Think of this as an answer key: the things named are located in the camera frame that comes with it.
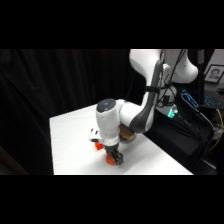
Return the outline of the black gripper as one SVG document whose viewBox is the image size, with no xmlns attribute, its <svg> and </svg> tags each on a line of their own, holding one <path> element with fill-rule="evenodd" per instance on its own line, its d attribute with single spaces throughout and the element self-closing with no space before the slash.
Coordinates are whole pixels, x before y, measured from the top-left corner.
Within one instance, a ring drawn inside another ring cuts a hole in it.
<svg viewBox="0 0 224 224">
<path fill-rule="evenodd" d="M 113 145 L 113 146 L 106 146 L 105 150 L 107 153 L 109 153 L 113 158 L 112 158 L 112 165 L 121 165 L 124 162 L 123 155 L 118 151 L 119 145 Z"/>
</svg>

